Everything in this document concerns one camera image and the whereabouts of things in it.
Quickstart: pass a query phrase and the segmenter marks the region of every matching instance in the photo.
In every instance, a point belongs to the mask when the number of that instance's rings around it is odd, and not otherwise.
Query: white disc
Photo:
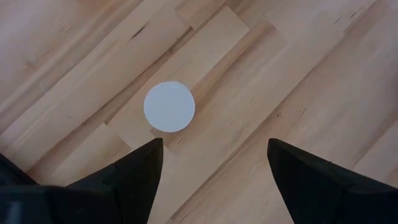
[[[163,82],[149,90],[144,100],[144,113],[150,125],[172,133],[191,122],[195,114],[195,101],[183,84]]]

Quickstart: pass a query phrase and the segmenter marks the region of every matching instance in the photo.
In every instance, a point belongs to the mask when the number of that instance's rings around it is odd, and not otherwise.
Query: wooden floor
[[[398,187],[397,0],[5,0],[0,152],[67,185],[154,137],[149,223],[292,223],[266,156],[279,138]],[[166,134],[156,84],[197,111]]]

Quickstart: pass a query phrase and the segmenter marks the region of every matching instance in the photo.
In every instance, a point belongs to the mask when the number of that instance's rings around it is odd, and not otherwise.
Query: white circle
[[[144,113],[150,125],[173,133],[187,127],[195,114],[195,101],[185,85],[163,82],[151,90],[144,100]]]

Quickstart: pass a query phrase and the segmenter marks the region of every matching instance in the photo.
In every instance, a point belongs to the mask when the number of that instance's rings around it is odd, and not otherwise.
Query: white round object
[[[163,82],[144,100],[144,113],[150,125],[167,133],[188,126],[195,114],[195,101],[189,89],[175,81]]]

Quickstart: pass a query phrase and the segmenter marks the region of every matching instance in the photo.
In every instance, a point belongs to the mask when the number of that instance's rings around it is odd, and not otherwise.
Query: light wood plank
[[[109,122],[109,126],[130,147],[147,142],[152,138],[152,126],[142,110],[147,92],[156,84],[169,80],[192,89],[247,32],[248,28],[228,7],[222,9],[142,86]]]
[[[288,141],[353,168],[356,158],[352,153],[373,146],[374,138],[384,133],[384,126],[397,114],[397,43],[392,40],[398,34],[393,22],[398,17],[392,15],[394,11],[385,11],[384,6],[378,5],[360,19],[358,26],[195,192],[170,223],[293,223],[267,161],[269,138]],[[375,70],[382,71],[377,78]],[[381,166],[384,170],[391,170],[390,165]],[[396,170],[393,172],[387,178],[397,175]]]
[[[57,143],[36,165],[28,170],[28,174],[40,183],[48,182],[47,177],[102,123],[108,124],[115,114],[137,93],[141,86],[183,45],[185,45],[195,31],[187,29],[161,58],[156,60],[145,72],[135,79],[128,87],[115,96],[110,102],[98,110],[92,117],[81,124],[65,139]]]
[[[129,154],[132,149],[110,130],[100,125],[73,154],[47,177],[44,184],[66,186]]]
[[[192,28],[197,30],[211,19],[224,2],[225,0],[184,0],[176,10]]]
[[[326,28],[328,19],[323,16],[319,15],[311,29],[318,35],[306,35],[288,44],[272,55],[276,58],[269,65],[253,68],[247,83],[233,80],[233,86],[220,88],[193,123],[175,138],[169,146],[175,159],[164,164],[163,181],[155,199],[158,207],[181,206],[335,46],[341,35]],[[311,57],[300,60],[303,52]]]
[[[2,152],[30,169],[106,102],[154,63],[187,29],[159,0],[143,1],[77,67],[1,136]],[[161,29],[173,25],[170,29]]]
[[[9,1],[0,19],[0,133],[141,1]]]
[[[249,27],[267,18],[287,40],[307,32],[306,26],[319,12],[326,12],[340,31],[346,31],[376,0],[230,0],[239,18]]]
[[[396,185],[398,176],[395,180],[389,180],[391,174],[398,169],[398,122],[385,132],[369,150],[369,152],[354,166],[354,171],[362,175]]]
[[[268,21],[260,20],[256,25],[201,79],[192,89],[195,101],[200,104],[201,100],[210,91],[213,85],[220,79],[222,74],[235,63],[248,48],[273,28]]]

